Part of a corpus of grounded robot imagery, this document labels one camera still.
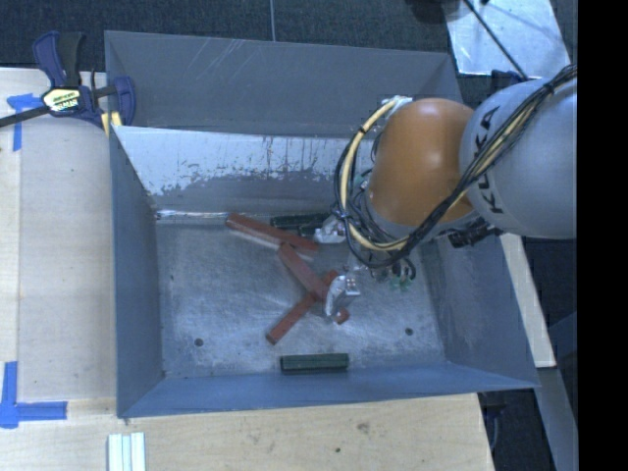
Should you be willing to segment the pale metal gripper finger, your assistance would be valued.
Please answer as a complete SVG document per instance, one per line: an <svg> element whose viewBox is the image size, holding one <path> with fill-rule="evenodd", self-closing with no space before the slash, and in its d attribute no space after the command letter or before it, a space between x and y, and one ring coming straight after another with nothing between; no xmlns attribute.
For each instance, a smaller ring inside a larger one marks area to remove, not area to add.
<svg viewBox="0 0 628 471"><path fill-rule="evenodd" d="M361 292L355 276L345 275L341 278L342 290L339 298L339 321L345 322L349 319L348 304Z"/></svg>
<svg viewBox="0 0 628 471"><path fill-rule="evenodd" d="M335 277L327 291L324 313L327 317L333 317L338 313L339 302L344 295L344 277Z"/></svg>

